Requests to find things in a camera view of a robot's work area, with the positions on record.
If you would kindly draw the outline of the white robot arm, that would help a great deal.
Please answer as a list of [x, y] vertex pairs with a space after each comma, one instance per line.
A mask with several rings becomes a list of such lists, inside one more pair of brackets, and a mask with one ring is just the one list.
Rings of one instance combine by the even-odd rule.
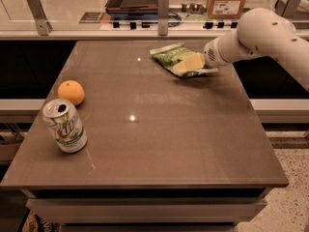
[[243, 14], [235, 30], [208, 42], [194, 53], [210, 68], [268, 56], [305, 90], [309, 90], [309, 42], [295, 34], [286, 18], [264, 8]]

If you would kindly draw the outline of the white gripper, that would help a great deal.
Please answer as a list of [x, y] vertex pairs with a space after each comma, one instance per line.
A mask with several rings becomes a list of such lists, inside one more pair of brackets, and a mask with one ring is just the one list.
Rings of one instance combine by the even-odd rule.
[[240, 60], [249, 60], [255, 57], [255, 52], [240, 42], [236, 30], [208, 42], [204, 47], [203, 53], [204, 55], [202, 53], [194, 53], [180, 61], [172, 68], [173, 73], [183, 75], [200, 70], [205, 66], [205, 61], [209, 67], [219, 68]]

